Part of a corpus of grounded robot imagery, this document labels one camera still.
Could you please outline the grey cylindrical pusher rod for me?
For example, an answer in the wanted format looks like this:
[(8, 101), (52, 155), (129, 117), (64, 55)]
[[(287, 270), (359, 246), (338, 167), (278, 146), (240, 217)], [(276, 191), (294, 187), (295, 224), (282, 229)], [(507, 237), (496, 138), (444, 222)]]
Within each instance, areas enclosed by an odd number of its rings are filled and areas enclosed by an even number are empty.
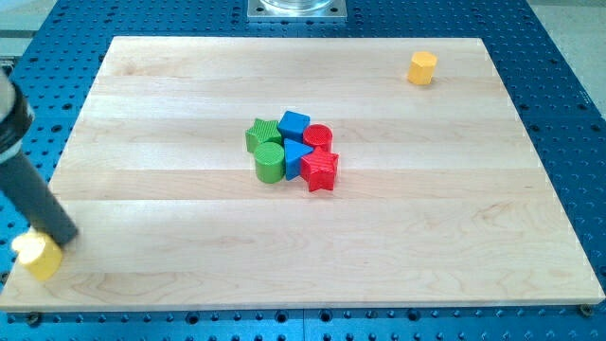
[(35, 231), (45, 233), (57, 245), (68, 244), (78, 234), (74, 222), (22, 151), (1, 163), (1, 190)]

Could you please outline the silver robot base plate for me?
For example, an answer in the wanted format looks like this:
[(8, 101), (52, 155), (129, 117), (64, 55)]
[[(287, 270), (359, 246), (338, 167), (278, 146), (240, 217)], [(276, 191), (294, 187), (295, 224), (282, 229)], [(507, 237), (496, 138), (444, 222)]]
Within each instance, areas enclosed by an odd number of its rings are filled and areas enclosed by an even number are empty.
[(254, 19), (345, 19), (346, 0), (248, 0), (247, 17)]

